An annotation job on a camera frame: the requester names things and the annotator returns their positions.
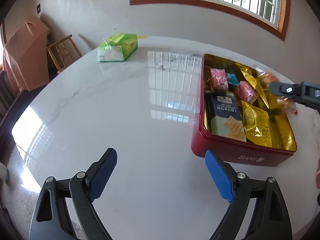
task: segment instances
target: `green tissue package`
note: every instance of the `green tissue package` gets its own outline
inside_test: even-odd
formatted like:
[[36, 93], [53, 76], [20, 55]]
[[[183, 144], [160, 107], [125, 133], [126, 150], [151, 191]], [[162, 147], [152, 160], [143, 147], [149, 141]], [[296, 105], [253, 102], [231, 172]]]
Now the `green tissue package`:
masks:
[[138, 48], [138, 38], [136, 34], [118, 33], [108, 39], [98, 47], [98, 61], [125, 61]]

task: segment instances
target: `pink wrapped candy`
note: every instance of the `pink wrapped candy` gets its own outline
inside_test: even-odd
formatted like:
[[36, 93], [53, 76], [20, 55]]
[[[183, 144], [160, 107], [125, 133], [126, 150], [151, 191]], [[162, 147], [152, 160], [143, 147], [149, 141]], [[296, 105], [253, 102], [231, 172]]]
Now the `pink wrapped candy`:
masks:
[[224, 69], [212, 68], [211, 72], [211, 84], [212, 90], [226, 90], [228, 91], [228, 80], [226, 71]]
[[240, 81], [235, 90], [240, 99], [246, 103], [253, 104], [258, 98], [257, 92], [250, 86], [247, 81]]

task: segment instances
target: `wooden window frame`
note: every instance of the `wooden window frame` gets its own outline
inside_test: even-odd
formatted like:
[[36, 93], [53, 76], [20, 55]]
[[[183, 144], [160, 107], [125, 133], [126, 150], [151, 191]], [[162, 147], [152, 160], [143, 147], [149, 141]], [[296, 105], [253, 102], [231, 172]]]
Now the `wooden window frame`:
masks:
[[236, 17], [247, 20], [266, 31], [274, 34], [281, 40], [285, 40], [287, 34], [289, 17], [290, 17], [290, 0], [281, 0], [280, 2], [280, 15], [277, 28], [272, 25], [258, 19], [257, 17], [252, 16], [251, 14], [245, 13], [243, 11], [237, 10], [235, 8], [222, 5], [220, 3], [215, 3], [207, 0], [130, 0], [130, 5], [139, 5], [139, 4], [152, 4], [152, 3], [173, 3], [173, 4], [185, 4], [193, 5], [208, 9], [213, 9], [221, 12], [225, 12]]
[[[0, 24], [0, 35], [1, 39], [0, 41], [2, 42], [2, 45], [4, 46], [7, 43], [7, 37], [5, 36], [5, 27], [4, 27], [4, 22]], [[3, 71], [3, 65], [0, 65], [0, 73]]]

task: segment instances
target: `metal screw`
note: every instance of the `metal screw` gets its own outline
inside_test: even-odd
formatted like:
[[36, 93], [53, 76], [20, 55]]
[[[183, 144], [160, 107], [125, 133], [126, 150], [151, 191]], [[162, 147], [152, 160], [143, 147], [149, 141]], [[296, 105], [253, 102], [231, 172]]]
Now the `metal screw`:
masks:
[[78, 174], [77, 174], [77, 178], [79, 178], [79, 179], [81, 179], [81, 178], [83, 178], [85, 176], [85, 173], [84, 172], [78, 172]]
[[45, 179], [45, 182], [48, 182], [48, 183], [50, 183], [50, 182], [52, 182], [53, 181], [53, 177], [47, 177], [46, 179]]
[[243, 172], [238, 172], [237, 176], [239, 179], [244, 179], [245, 178], [245, 174]]
[[268, 180], [269, 180], [270, 183], [276, 183], [277, 182], [276, 179], [273, 178], [273, 177], [268, 178]]

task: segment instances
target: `covered furniture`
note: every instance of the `covered furniture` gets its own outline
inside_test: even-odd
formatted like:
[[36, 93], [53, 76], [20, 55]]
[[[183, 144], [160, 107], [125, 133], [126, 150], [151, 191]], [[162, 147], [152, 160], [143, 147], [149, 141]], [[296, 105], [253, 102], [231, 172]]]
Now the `covered furniture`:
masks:
[[15, 93], [33, 90], [49, 83], [47, 35], [50, 29], [32, 16], [4, 46], [3, 68]]

